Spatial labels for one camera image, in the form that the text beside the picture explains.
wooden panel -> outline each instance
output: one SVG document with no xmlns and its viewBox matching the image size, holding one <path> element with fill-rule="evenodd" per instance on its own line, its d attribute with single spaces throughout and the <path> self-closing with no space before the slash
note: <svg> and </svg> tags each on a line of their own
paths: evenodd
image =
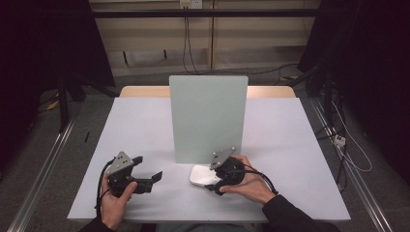
<svg viewBox="0 0 410 232">
<path fill-rule="evenodd" d="M 179 9 L 179 1 L 148 1 L 134 3 L 94 3 L 93 10 L 160 10 Z M 203 1 L 204 8 L 209 2 Z M 208 48 L 210 18 L 190 18 L 190 45 Z M 152 51 L 183 49 L 185 21 L 183 18 L 97 18 L 97 25 L 106 51 Z"/>
<path fill-rule="evenodd" d="M 169 86 L 126 86 L 120 98 L 169 98 Z M 296 98 L 288 86 L 249 86 L 248 98 Z"/>
<path fill-rule="evenodd" d="M 218 9 L 302 9 L 304 1 L 218 1 Z M 311 23 L 302 17 L 216 18 L 215 49 L 305 45 Z"/>
</svg>

dark curtain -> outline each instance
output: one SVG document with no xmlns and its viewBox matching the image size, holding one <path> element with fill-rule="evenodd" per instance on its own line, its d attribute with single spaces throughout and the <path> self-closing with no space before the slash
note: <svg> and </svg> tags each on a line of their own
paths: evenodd
<svg viewBox="0 0 410 232">
<path fill-rule="evenodd" d="M 345 1 L 322 0 L 319 9 L 345 9 Z M 327 15 L 318 16 L 311 28 L 310 36 L 307 41 L 307 47 L 299 62 L 298 69 L 307 72 L 316 65 L 320 58 L 331 46 L 337 33 L 340 23 L 346 19 L 346 15 Z"/>
<path fill-rule="evenodd" d="M 407 183 L 410 183 L 410 156 L 406 147 L 410 130 L 409 12 L 410 7 L 404 1 L 364 0 L 352 33 L 342 52 L 335 57 L 332 69 L 337 88 L 366 133 Z M 314 35 L 312 32 L 301 60 L 304 71 L 310 69 L 326 49 L 328 42 L 325 41 L 330 37 L 326 36 L 328 24 L 315 21 Z"/>
<path fill-rule="evenodd" d="M 78 14 L 57 14 L 69 11 Z M 87 0 L 0 2 L 1 167 L 34 121 L 41 93 L 57 89 L 60 77 L 78 100 L 79 79 L 114 85 L 95 19 L 82 14 L 90 12 Z"/>
</svg>

gray floor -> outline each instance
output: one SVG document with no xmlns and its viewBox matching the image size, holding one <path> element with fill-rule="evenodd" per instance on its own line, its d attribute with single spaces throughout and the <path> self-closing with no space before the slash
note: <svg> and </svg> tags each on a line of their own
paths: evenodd
<svg viewBox="0 0 410 232">
<path fill-rule="evenodd" d="M 242 72 L 264 70 L 268 69 L 241 69 Z M 298 72 L 294 69 L 286 69 L 281 72 L 281 76 L 295 74 Z M 119 91 L 125 85 L 166 85 L 169 75 L 170 73 L 146 74 L 117 78 L 118 86 L 115 90 Z M 272 85 L 277 81 L 278 72 L 249 76 L 250 85 Z M 85 102 L 70 102 L 72 115 L 79 111 L 78 116 L 37 207 L 28 221 L 26 231 L 76 231 L 84 224 L 83 222 L 67 220 L 67 214 L 97 146 L 113 102 L 113 99 L 100 95 L 92 89 L 85 87 L 85 90 L 88 93 Z M 297 97 L 301 99 L 312 129 L 319 131 L 322 126 L 312 108 L 310 99 L 306 96 L 303 84 L 297 86 L 295 92 Z M 44 99 L 47 98 L 47 94 L 49 93 L 44 93 Z M 393 231 L 409 231 L 409 186 L 384 161 L 378 147 L 366 140 L 361 125 L 355 120 L 352 112 L 348 110 L 348 105 L 344 107 L 344 112 L 349 131 L 367 152 L 373 164 L 371 172 L 362 173 L 364 180 L 386 214 Z M 4 170 L 3 180 L 0 183 L 0 231 L 7 231 L 9 228 L 54 144 L 58 128 L 58 109 L 39 113 L 12 165 Z M 318 142 L 334 176 L 336 176 L 339 161 L 333 145 L 328 139 L 320 139 Z M 347 144 L 348 152 L 354 162 L 358 166 L 366 167 L 367 162 L 358 148 L 351 140 L 348 140 Z M 346 222 L 337 222 L 337 227 L 341 231 L 377 231 L 351 180 L 348 179 L 347 183 L 347 188 L 341 195 L 352 219 Z M 124 223 L 120 229 L 120 231 L 138 230 L 139 225 L 133 223 Z"/>
</svg>

person's right hand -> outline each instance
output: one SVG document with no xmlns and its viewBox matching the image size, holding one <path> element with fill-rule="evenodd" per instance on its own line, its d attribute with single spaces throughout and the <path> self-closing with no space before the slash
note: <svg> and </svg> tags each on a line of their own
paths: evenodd
<svg viewBox="0 0 410 232">
<path fill-rule="evenodd" d="M 243 164 L 246 170 L 252 170 L 250 162 L 245 156 L 231 156 Z M 241 184 L 236 186 L 223 186 L 220 188 L 221 192 L 239 193 L 251 201 L 258 202 L 265 205 L 268 201 L 275 197 L 275 194 L 268 188 L 265 180 L 257 174 L 247 173 Z"/>
</svg>

handheld controller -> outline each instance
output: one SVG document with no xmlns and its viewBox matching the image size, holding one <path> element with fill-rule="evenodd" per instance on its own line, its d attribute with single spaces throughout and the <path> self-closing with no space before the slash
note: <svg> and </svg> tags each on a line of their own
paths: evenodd
<svg viewBox="0 0 410 232">
<path fill-rule="evenodd" d="M 235 148 L 232 147 L 231 149 L 214 153 L 210 169 L 215 170 L 221 180 L 214 185 L 205 186 L 206 189 L 214 191 L 218 195 L 223 195 L 223 192 L 220 192 L 222 186 L 241 184 L 246 174 L 245 166 L 239 160 L 230 157 L 234 152 Z"/>
<path fill-rule="evenodd" d="M 142 163 L 142 157 L 130 159 L 127 154 L 120 152 L 114 162 L 108 168 L 108 185 L 113 195 L 119 197 L 131 182 L 137 182 L 138 185 L 133 193 L 149 193 L 154 183 L 162 178 L 162 172 L 151 177 L 151 179 L 136 179 L 132 174 L 132 169 Z"/>
</svg>

